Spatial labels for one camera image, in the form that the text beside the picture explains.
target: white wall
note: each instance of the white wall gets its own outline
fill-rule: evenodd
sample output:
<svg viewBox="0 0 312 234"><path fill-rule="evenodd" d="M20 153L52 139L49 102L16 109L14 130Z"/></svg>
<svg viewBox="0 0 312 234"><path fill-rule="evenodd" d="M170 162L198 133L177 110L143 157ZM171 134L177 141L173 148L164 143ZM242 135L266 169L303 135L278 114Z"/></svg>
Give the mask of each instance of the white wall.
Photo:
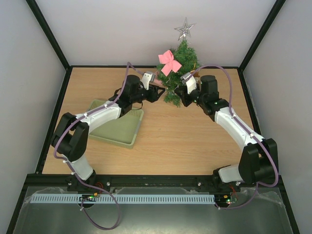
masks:
<svg viewBox="0 0 312 234"><path fill-rule="evenodd" d="M35 172L65 70L26 1L0 1L0 233Z"/></svg>
<svg viewBox="0 0 312 234"><path fill-rule="evenodd" d="M201 63L239 66L275 0L37 2L71 65L157 65L187 17Z"/></svg>
<svg viewBox="0 0 312 234"><path fill-rule="evenodd" d="M312 229L312 1L288 0L245 71L260 127L277 141L301 233Z"/></svg>

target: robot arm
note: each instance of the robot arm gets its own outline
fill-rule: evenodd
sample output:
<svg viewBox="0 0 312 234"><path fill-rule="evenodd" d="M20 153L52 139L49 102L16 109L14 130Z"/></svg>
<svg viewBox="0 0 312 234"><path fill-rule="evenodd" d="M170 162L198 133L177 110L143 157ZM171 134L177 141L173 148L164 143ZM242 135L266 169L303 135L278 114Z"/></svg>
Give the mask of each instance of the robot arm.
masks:
<svg viewBox="0 0 312 234"><path fill-rule="evenodd" d="M185 86L175 89L184 106L196 103L212 121L223 127L235 140L242 151L239 164L230 165L214 170L215 184L232 181L244 181L253 184L274 175L274 169L257 141L261 142L270 153L276 167L278 166L277 145L272 139L252 130L239 118L234 109L229 108L229 103L219 98L217 81L214 76L203 76L200 79L201 87L191 73L181 77Z"/></svg>
<svg viewBox="0 0 312 234"><path fill-rule="evenodd" d="M74 133L67 133L57 148L57 152L67 159L82 180L87 180L91 175L95 175L84 155L89 133L110 120L124 116L132 109L133 103L142 103L143 100L157 101L165 92L165 88L150 84L154 81L154 77L153 73L146 72L140 81L139 77L128 75L124 90L116 103L110 105L116 99L120 89L116 90L113 97L95 110L75 116L65 113L61 117L52 136L51 145L53 147L56 146L60 136L75 120L85 116L71 129Z"/></svg>

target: green tray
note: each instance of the green tray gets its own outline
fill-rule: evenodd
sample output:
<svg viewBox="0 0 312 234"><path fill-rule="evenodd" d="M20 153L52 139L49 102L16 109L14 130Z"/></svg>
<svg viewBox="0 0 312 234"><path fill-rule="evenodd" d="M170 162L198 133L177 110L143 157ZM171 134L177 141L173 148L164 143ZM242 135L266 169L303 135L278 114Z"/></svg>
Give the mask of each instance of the green tray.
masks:
<svg viewBox="0 0 312 234"><path fill-rule="evenodd" d="M104 103L105 101L103 100L94 100L89 110L97 108ZM143 114L143 110L136 110L133 108L123 117L111 120L94 129L89 134L89 138L132 149Z"/></svg>

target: wire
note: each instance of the wire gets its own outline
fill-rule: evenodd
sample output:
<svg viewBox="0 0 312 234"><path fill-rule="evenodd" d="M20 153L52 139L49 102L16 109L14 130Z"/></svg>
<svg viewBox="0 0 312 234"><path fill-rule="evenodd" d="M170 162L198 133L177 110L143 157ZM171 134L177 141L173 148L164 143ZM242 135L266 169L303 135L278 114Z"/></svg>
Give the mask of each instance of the wire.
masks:
<svg viewBox="0 0 312 234"><path fill-rule="evenodd" d="M257 192L258 192L258 182L255 184L255 190L254 190L253 196L251 198L249 198L249 200L246 201L244 204L241 204L239 206L234 206L234 207L219 207L218 204L215 203L215 206L217 206L217 208L220 210L234 210L234 209L242 208L242 207L248 205L254 199L254 197L257 195Z"/></svg>
<svg viewBox="0 0 312 234"><path fill-rule="evenodd" d="M138 111L138 110L141 110L143 108L143 102L141 102L141 107L138 108L138 109L133 109L134 111Z"/></svg>
<svg viewBox="0 0 312 234"><path fill-rule="evenodd" d="M112 105L114 105L117 100L120 98L124 88L125 88L125 85L126 85L126 81L127 81L127 76L128 76L128 72L129 72L129 67L133 68L136 72L138 72L139 74L143 75L144 73L137 70L130 62L127 62L127 68L126 68L126 74L125 74L125 78L124 78L124 81L123 81L123 84L122 84L122 87L121 87L121 91L120 93L118 94L118 96L115 98L114 101L110 102L108 105L102 105L102 106L99 106L91 111L88 111L86 114L87 115L90 115L96 111L99 111L99 110L102 110L102 109L105 109L105 108L108 108ZM105 228L105 227L102 227L98 224L96 224L91 218L90 216L87 214L87 212L84 210L84 207L83 207L83 202L81 203L81 210L87 215L87 218L89 219L89 221L97 228L101 229L101 230L112 230L114 229L115 227L117 227L119 225L119 222L120 222L120 218L121 218L121 211L120 211L120 206L117 202L117 200L115 199L115 197L108 191L104 190L103 188L99 188L99 187L96 187L96 186L93 186L93 185L90 185L90 184L87 184L85 182L82 181L82 179L79 177L79 175L76 173L75 169L72 167L72 165L69 163L68 159L66 156L62 155L62 156L58 156L57 155L57 152L58 152L58 148L59 148L59 145L60 143L62 142L62 140L64 139L64 137L66 136L66 134L79 122L81 121L83 118L85 118L85 116L81 116L79 118L77 118L73 123L71 123L69 125L69 127L64 131L64 133L60 136L58 142L56 143L55 147L54 147L54 152L53 152L53 156L57 159L63 159L64 162L66 162L67 166L70 168L70 170L74 173L74 175L76 176L77 180L84 186L86 187L89 187L89 188L93 188L93 189L97 189L97 190L100 190L101 192L104 192L106 194L108 194L109 196L112 197L113 201L116 203L116 206L117 206L117 210L118 210L118 217L117 217L117 221L116 223L110 227L110 228Z"/></svg>
<svg viewBox="0 0 312 234"><path fill-rule="evenodd" d="M237 193L236 193L234 187L232 186L232 184L229 184L229 187L233 190L233 194L235 195L236 199L238 200Z"/></svg>
<svg viewBox="0 0 312 234"><path fill-rule="evenodd" d="M236 206L236 207L230 207L230 208L221 208L221 207L218 207L218 205L217 205L218 208L221 208L221 209L224 209L224 210L234 209L234 208L240 208L240 207L243 207L244 205L247 205L249 202L252 201L252 199L254 198L254 196L255 196L256 193L257 193L258 185L259 185L259 184L261 184L261 185L263 185L263 186L266 186L266 187L270 187L270 188L271 188L271 187L274 187L275 185L277 185L277 183L278 183L278 171L277 171L277 167L276 167L276 165L275 165L275 163L274 163L274 161L273 161L273 159L272 159L272 157L271 157L269 151L264 147L264 145L262 144L262 142L261 142L258 138L256 138L256 137L253 135L253 133L250 132L250 131L248 130L248 128L246 128L245 125L244 125L238 118L235 117L235 115L234 115L234 113L233 113L233 110L232 110L232 96L233 96L232 80L231 80L231 77L230 77L229 73L228 73L223 67L221 67L221 66L219 66L219 65L216 65L216 64L208 64L208 65L200 66L200 67L198 67L195 71L193 71L193 72L191 73L191 75L186 79L186 81L188 81L196 72L198 72L199 70L201 70L202 68L205 68L205 67L217 67L217 68L221 69L221 70L225 73L226 77L227 77L228 80L229 80L229 85L230 85L229 111L230 111L230 114L231 114L232 118L235 120L236 123L238 123L238 124L239 124L239 125L240 125L240 126L241 126L241 127L242 127L242 128L259 144L259 145L260 145L260 147L262 148L263 152L264 152L264 153L266 154L266 156L268 157L268 159L269 159L269 161L270 161L270 163L271 163L271 165L272 165L272 167L273 167L273 170L274 170L274 175L275 175L275 181L274 181L274 183L273 183L273 184L266 184L266 183L263 183L263 182L257 182L257 183L256 183L256 190L255 190L253 196L251 197L250 200L248 200L248 201L247 201L246 203L244 203L243 205Z"/></svg>

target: black corner post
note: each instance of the black corner post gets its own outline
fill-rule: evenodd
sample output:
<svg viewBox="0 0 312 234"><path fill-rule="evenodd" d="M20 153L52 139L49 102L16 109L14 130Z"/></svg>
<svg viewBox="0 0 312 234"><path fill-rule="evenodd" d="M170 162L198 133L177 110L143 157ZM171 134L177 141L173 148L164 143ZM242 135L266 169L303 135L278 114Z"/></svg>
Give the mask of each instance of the black corner post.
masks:
<svg viewBox="0 0 312 234"><path fill-rule="evenodd" d="M260 28L260 31L258 32L257 36L255 37L251 47L249 48L247 54L244 57L244 60L242 61L239 70L244 71L247 67L247 64L253 57L255 51L257 50L258 46L260 45L261 41L263 40L264 36L266 35L267 31L269 30L270 26L272 25L274 19L276 18L278 12L284 5L286 0L276 0L274 3L270 13L268 14L267 18L265 19L263 25Z"/></svg>
<svg viewBox="0 0 312 234"><path fill-rule="evenodd" d="M40 24L42 30L44 31L45 35L47 36L49 42L51 43L55 53L57 54L60 62L63 64L63 67L65 68L65 70L68 70L70 65L67 61L67 59L65 58L65 55L63 54L56 38L54 37L47 21L45 20L42 12L40 11L39 6L37 5L35 0L26 0L26 2L28 3L31 11L34 13L34 16L36 17L38 23Z"/></svg>

